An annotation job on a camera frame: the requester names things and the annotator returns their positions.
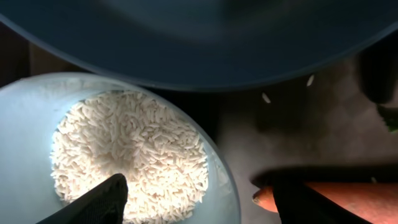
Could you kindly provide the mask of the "light blue bowl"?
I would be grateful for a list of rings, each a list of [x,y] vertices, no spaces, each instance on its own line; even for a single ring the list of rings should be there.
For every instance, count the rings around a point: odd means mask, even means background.
[[[21,79],[1,88],[1,222],[37,223],[62,208],[51,178],[52,134],[77,101],[137,86],[89,73],[60,72]],[[240,223],[231,171],[204,130],[209,186],[188,223]]]

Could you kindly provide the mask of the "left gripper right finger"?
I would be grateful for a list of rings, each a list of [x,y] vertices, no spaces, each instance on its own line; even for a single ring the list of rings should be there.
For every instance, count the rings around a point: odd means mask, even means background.
[[[285,167],[251,182],[282,223],[397,223],[396,166]]]

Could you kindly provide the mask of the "white rice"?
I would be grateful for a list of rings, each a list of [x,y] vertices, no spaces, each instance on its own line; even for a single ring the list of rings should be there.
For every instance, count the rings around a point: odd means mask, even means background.
[[[55,192],[69,204],[114,174],[129,189],[125,223],[190,218],[208,188],[196,129],[139,91],[108,91],[74,104],[53,136]]]

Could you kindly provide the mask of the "orange carrot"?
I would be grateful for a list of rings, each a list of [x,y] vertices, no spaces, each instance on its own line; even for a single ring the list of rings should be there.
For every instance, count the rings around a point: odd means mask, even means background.
[[[396,183],[307,182],[257,191],[253,202],[282,223],[397,223]]]

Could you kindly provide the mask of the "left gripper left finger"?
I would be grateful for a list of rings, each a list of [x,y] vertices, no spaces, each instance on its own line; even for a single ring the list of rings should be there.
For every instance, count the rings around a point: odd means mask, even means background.
[[[125,176],[114,174],[38,224],[122,224],[127,196]]]

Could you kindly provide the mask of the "green snack wrapper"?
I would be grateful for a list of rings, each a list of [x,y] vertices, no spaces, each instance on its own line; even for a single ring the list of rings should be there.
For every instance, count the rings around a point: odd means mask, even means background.
[[[396,133],[398,130],[397,108],[389,108],[383,105],[377,105],[377,112],[382,118],[390,133]]]

